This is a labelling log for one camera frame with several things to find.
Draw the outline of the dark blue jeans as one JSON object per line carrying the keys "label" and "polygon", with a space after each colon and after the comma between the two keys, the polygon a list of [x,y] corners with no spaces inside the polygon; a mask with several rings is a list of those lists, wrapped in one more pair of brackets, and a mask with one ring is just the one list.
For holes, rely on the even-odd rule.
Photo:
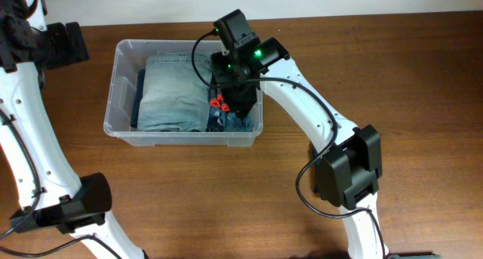
{"label": "dark blue jeans", "polygon": [[134,97],[133,108],[132,108],[132,111],[131,111],[131,127],[132,128],[137,128],[137,125],[138,125],[140,102],[143,98],[143,85],[144,85],[145,73],[146,73],[146,70],[142,69],[137,74],[136,94],[135,94],[135,97]]}

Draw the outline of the light grey-blue jeans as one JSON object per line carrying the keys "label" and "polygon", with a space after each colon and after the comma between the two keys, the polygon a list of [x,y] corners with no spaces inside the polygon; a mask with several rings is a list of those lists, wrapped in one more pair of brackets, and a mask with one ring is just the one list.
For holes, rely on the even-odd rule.
{"label": "light grey-blue jeans", "polygon": [[191,57],[176,52],[152,55],[146,60],[143,93],[138,112],[139,131],[204,132],[210,104],[208,54]]}

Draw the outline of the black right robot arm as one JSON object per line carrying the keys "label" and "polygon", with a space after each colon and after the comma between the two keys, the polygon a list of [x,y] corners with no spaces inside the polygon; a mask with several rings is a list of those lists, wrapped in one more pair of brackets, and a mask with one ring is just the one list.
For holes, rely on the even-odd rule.
{"label": "black right robot arm", "polygon": [[262,42],[245,15],[235,10],[214,21],[223,45],[214,72],[218,84],[238,90],[254,85],[276,101],[312,143],[312,160],[298,174],[315,169],[315,193],[338,208],[351,258],[385,258],[377,218],[378,180],[382,175],[380,134],[342,116],[311,86],[289,52],[274,38]]}

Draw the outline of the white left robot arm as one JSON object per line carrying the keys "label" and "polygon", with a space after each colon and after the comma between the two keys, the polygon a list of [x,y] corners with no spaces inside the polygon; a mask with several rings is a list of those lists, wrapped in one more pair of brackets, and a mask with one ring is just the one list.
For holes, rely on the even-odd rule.
{"label": "white left robot arm", "polygon": [[42,101],[44,72],[88,60],[77,23],[46,23],[45,0],[1,0],[1,147],[17,185],[10,232],[54,228],[98,258],[144,258],[112,213],[101,173],[79,177]]}

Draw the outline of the light blue denim shirt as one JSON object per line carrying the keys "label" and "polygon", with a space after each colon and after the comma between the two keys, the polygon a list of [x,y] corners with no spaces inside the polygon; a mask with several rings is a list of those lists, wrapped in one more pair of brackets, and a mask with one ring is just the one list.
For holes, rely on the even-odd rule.
{"label": "light blue denim shirt", "polygon": [[251,132],[253,128],[254,121],[250,115],[240,119],[235,113],[227,113],[212,107],[206,132]]}

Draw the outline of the black garment with red cuff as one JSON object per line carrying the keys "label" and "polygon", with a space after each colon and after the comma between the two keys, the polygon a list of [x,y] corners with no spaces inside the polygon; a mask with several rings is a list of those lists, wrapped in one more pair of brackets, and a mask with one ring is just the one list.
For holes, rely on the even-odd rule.
{"label": "black garment with red cuff", "polygon": [[223,112],[234,113],[245,118],[257,102],[257,89],[254,85],[239,85],[231,88],[209,88],[210,106],[221,108]]}

